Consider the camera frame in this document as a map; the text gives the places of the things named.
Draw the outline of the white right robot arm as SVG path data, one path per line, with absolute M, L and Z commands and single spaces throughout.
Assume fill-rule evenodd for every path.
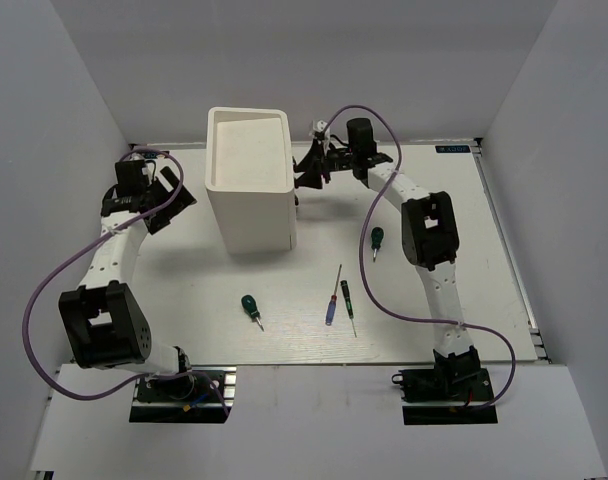
M 433 320 L 430 381 L 443 396 L 459 398 L 470 389 L 481 366 L 464 326 L 456 285 L 460 240 L 451 197 L 444 191 L 431 193 L 403 174 L 390 156 L 378 150 L 369 119 L 347 122 L 348 143 L 341 148 L 332 144 L 329 130 L 324 121 L 313 123 L 311 148 L 294 167 L 300 174 L 296 185 L 320 189 L 332 173 L 350 171 L 400 213 L 403 253 L 423 283 Z

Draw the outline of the white drawer cabinet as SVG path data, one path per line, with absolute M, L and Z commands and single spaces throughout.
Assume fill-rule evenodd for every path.
M 276 109 L 211 108 L 205 188 L 228 253 L 294 249 L 295 185 L 286 113 Z

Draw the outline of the green stubby screwdriver orange cap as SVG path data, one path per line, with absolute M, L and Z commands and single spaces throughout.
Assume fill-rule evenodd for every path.
M 378 251 L 381 248 L 382 241 L 384 238 L 384 230 L 377 226 L 374 227 L 370 232 L 370 248 L 372 251 L 372 260 L 376 261 Z

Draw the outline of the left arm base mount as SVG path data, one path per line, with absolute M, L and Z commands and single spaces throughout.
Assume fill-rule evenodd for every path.
M 136 424 L 224 424 L 232 412 L 237 368 L 206 367 L 177 380 L 139 380 L 129 422 Z

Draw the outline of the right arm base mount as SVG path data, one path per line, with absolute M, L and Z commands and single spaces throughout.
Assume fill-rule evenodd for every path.
M 498 423 L 487 369 L 463 382 L 447 386 L 433 368 L 400 370 L 391 377 L 402 392 L 406 426 L 491 425 Z

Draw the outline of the blue red handled screwdriver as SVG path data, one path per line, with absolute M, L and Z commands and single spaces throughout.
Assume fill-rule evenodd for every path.
M 333 320 L 334 320 L 336 305 L 337 305 L 337 293 L 338 293 L 338 289 L 339 289 L 339 285 L 340 285 L 341 271 L 342 271 L 342 265 L 339 265 L 337 274 L 336 274 L 333 292 L 330 296 L 330 300 L 329 300 L 329 303 L 328 303 L 328 306 L 326 309 L 326 314 L 325 314 L 325 325 L 326 326 L 331 326 L 333 323 Z

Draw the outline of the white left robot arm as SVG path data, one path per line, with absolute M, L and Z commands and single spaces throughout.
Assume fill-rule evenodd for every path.
M 186 354 L 153 339 L 129 286 L 144 240 L 196 203 L 170 167 L 157 168 L 160 157 L 139 152 L 115 164 L 116 184 L 100 211 L 107 239 L 77 289 L 60 295 L 58 307 L 80 367 L 160 374 L 164 391 L 183 399 L 193 392 L 196 378 Z

